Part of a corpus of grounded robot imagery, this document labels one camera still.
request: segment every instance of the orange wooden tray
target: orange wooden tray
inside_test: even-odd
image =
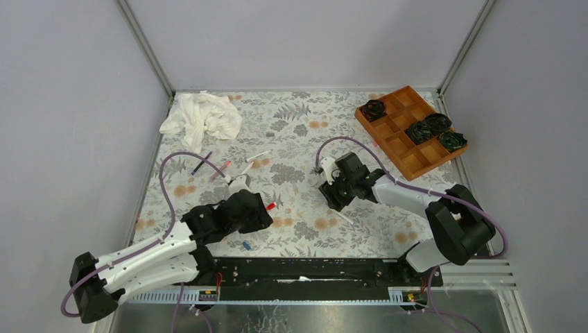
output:
[[[360,106],[355,117],[407,180],[422,176],[468,149],[469,145],[466,145],[450,153],[437,137],[415,145],[404,130],[435,110],[412,87],[407,85],[379,100],[386,105],[386,116],[370,123],[361,113]]]

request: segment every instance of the white cloth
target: white cloth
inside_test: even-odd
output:
[[[175,95],[169,116],[159,132],[175,134],[182,130],[186,135],[182,144],[194,153],[202,150],[204,133],[222,140],[233,140],[241,130],[243,118],[228,97],[199,92]]]

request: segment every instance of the floral tablecloth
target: floral tablecloth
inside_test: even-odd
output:
[[[433,105],[430,92],[420,94]],[[212,151],[210,160],[217,166],[231,160],[226,172],[235,176],[247,166],[247,157],[271,150],[254,161],[248,174],[252,179],[251,189],[261,194],[265,204],[275,203],[276,208],[270,211],[274,222],[268,229],[230,234],[221,242],[208,245],[212,255],[397,257],[415,242],[431,236],[425,219],[398,207],[359,199],[343,210],[343,214],[355,221],[350,225],[327,207],[318,190],[324,180],[311,172],[321,143],[330,137],[347,135],[373,148],[392,174],[401,177],[354,117],[358,105],[383,93],[223,92],[217,95],[229,97],[243,116],[243,125],[239,136],[232,141],[205,135],[202,154]],[[134,241],[153,236],[170,223],[157,174],[167,155],[184,150],[182,137],[183,133],[162,138],[137,219]],[[371,156],[351,142],[332,142],[322,154],[337,158],[350,151],[357,153],[370,170],[376,168]],[[178,218],[193,206],[217,203],[228,197],[227,185],[220,177],[209,180],[213,170],[208,166],[202,166],[195,176],[190,175],[198,163],[196,158],[178,156],[166,165],[164,180]],[[412,183],[446,189],[456,180],[457,173],[448,162]]]

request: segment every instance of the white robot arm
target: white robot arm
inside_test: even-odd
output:
[[[416,272],[425,272],[446,262],[463,265],[496,234],[490,222],[468,207],[396,185],[380,169],[369,172],[354,153],[337,160],[324,157],[320,166],[319,172],[327,179],[320,191],[331,209],[340,212],[358,197],[400,207],[429,220],[433,238],[418,243],[401,257]],[[480,207],[462,185],[455,185],[446,192]]]
[[[263,230],[273,222],[261,196],[249,189],[249,182],[247,175],[236,177],[229,185],[227,200],[192,208],[171,230],[97,259],[90,253],[78,256],[70,286],[97,268],[107,267],[73,293],[82,323],[104,318],[138,293],[180,282],[212,283],[216,263],[206,245],[232,232]]]

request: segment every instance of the white wall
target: white wall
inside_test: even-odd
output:
[[[437,87],[484,0],[132,0],[175,89]]]
[[[499,1],[446,96],[534,332],[588,332],[588,2]]]
[[[71,265],[123,245],[166,96],[114,1],[12,0],[0,112],[0,332],[86,332]]]

